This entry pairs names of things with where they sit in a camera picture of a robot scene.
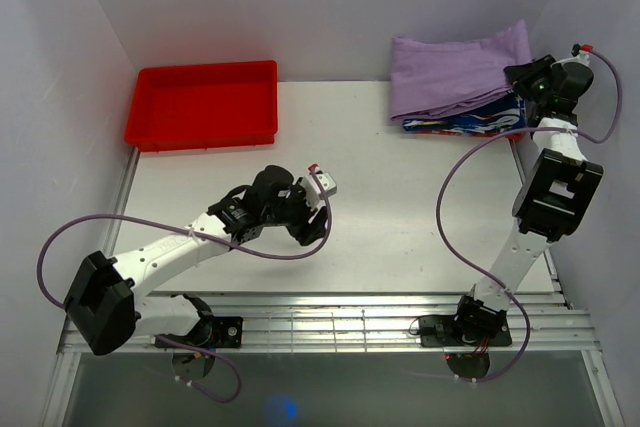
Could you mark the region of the purple trousers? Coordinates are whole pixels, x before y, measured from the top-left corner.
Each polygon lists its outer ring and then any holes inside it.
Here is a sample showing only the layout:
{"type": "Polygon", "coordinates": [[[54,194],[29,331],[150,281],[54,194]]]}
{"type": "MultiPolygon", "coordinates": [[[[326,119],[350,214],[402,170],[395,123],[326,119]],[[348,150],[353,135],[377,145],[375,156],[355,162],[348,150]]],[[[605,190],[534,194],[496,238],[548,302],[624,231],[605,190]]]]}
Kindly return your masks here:
{"type": "Polygon", "coordinates": [[[390,119],[439,120],[484,107],[511,92],[504,69],[532,60],[526,22],[490,37],[426,43],[392,40],[390,119]]]}

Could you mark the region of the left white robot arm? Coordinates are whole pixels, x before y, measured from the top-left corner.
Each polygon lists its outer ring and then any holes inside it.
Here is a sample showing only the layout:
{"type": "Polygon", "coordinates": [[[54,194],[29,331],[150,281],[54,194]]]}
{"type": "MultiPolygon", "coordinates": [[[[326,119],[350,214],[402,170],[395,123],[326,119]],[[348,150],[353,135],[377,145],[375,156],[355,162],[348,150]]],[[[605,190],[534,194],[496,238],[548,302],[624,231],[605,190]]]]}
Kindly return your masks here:
{"type": "Polygon", "coordinates": [[[285,228],[302,247],[323,245],[330,232],[327,200],[336,191],[333,177],[316,165],[300,178],[269,165],[186,227],[169,226],[167,236],[111,258],[100,251],[85,257],[64,310],[97,356],[142,336],[156,337],[158,347],[214,346],[222,333],[203,300],[188,294],[156,298],[153,291],[211,258],[245,252],[246,243],[269,227],[285,228]]]}

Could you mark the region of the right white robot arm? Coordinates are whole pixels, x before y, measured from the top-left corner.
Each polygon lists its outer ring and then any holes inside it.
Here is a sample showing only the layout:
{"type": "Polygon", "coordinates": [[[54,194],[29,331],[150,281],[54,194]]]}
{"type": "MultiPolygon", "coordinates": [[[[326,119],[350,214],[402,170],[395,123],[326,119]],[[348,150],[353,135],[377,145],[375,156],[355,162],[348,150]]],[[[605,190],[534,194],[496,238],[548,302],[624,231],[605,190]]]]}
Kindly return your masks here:
{"type": "Polygon", "coordinates": [[[506,332],[510,294],[552,244],[576,231],[604,174],[577,140],[574,109],[594,81],[587,47],[575,45],[568,58],[547,55],[504,72],[531,105],[528,125],[539,156],[514,201],[504,247],[451,320],[454,337],[467,345],[488,344],[506,332]]]}

